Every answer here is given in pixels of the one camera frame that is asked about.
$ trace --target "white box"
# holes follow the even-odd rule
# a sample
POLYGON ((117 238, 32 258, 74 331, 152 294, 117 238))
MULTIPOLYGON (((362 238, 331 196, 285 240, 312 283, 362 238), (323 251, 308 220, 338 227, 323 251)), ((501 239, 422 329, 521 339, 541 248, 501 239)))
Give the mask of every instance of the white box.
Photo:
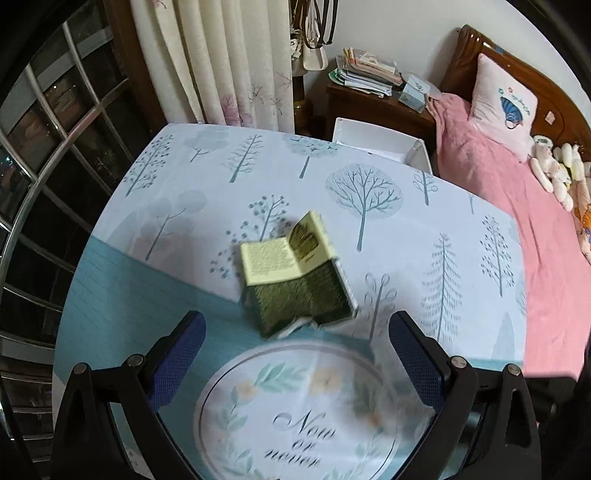
POLYGON ((433 174, 425 142, 396 130, 348 118, 337 118, 332 141, 433 174))

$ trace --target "plush toy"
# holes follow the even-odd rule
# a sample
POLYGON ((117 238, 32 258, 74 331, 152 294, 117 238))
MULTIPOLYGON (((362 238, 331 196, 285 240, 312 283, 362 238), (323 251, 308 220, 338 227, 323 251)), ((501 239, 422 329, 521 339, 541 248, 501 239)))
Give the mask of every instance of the plush toy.
MULTIPOLYGON (((572 165, 572 148, 570 150, 570 163, 572 165)), ((572 184, 569 171, 566 166, 552 156, 550 147, 547 144, 536 143, 534 156, 531 157, 531 170, 538 179, 543 189, 554 193, 556 199, 567 212, 573 210, 574 202, 569 195, 569 188, 572 184)))
POLYGON ((591 264, 591 162, 583 163, 579 146, 554 149, 549 138, 534 137, 531 169, 544 190, 554 192, 567 212, 573 211, 581 252, 591 264))
MULTIPOLYGON (((578 150, 574 153, 575 161, 577 161, 577 155, 579 155, 578 150)), ((576 188, 573 189, 571 195, 573 195, 577 205, 573 213, 581 252, 591 264, 591 196, 589 195, 591 189, 591 162, 585 162, 582 170, 583 181, 576 182, 576 188)))

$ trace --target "screw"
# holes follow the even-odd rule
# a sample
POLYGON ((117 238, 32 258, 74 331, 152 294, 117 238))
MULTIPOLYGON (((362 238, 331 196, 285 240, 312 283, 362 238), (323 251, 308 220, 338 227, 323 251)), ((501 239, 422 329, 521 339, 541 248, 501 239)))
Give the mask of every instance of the screw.
POLYGON ((515 375, 516 377, 518 377, 521 374, 521 368, 519 368, 515 364, 509 364, 509 365, 507 365, 507 370, 509 371, 509 373, 511 375, 515 375))
POLYGON ((86 372, 86 367, 87 367, 87 365, 84 362, 81 362, 79 364, 76 364, 74 366, 74 373, 76 375, 83 374, 84 372, 86 372))
POLYGON ((468 362, 462 356, 453 356, 452 357, 452 365, 456 368, 465 368, 468 362))
POLYGON ((130 356, 127 359, 127 364, 130 367, 139 367, 141 364, 144 363, 144 356, 136 353, 135 355, 130 356))

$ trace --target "stack of books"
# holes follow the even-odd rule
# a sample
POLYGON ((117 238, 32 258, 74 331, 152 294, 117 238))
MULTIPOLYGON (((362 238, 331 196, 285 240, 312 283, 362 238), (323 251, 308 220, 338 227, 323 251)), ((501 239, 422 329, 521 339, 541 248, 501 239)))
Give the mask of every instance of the stack of books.
POLYGON ((337 57, 337 68, 329 73, 329 78, 339 85, 374 93, 380 98, 392 96, 393 87, 403 83, 395 62, 355 48, 343 50, 343 56, 337 57))

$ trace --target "pink bedsheet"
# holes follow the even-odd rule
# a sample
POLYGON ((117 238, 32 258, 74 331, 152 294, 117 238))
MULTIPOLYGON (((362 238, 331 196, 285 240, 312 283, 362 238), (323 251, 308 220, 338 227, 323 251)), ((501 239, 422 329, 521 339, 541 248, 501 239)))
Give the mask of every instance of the pink bedsheet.
POLYGON ((528 163, 468 125, 468 102, 444 93, 430 111, 441 177, 517 220, 527 291, 525 370, 577 378, 591 324, 591 267, 571 214, 542 189, 528 163))

